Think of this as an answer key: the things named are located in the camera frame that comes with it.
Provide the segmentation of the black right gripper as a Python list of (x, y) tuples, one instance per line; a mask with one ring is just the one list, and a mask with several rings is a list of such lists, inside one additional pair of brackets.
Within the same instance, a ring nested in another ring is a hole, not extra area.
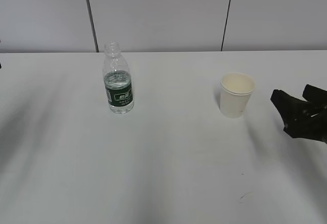
[(327, 91), (306, 84), (302, 96), (306, 101), (274, 89), (270, 100), (284, 122), (284, 131), (291, 138), (326, 143), (326, 104), (314, 103), (326, 103)]

